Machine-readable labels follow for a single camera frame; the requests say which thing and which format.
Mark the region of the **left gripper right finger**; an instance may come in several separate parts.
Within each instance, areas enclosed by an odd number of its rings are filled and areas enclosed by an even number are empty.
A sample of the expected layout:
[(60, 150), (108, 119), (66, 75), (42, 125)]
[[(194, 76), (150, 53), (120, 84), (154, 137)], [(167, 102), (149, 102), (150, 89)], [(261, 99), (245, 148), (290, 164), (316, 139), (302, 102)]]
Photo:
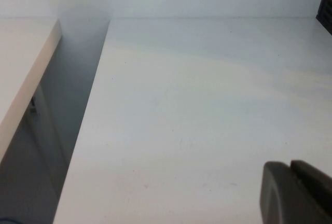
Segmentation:
[(318, 203), (331, 203), (331, 177), (302, 160), (292, 160), (291, 170)]

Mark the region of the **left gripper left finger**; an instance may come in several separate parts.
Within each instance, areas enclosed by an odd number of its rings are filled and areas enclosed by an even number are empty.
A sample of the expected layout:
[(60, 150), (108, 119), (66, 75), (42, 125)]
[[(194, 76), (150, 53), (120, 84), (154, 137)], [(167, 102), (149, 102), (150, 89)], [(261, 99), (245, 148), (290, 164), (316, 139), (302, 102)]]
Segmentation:
[(331, 203), (318, 203), (282, 162), (266, 162), (260, 211), (263, 223), (331, 223)]

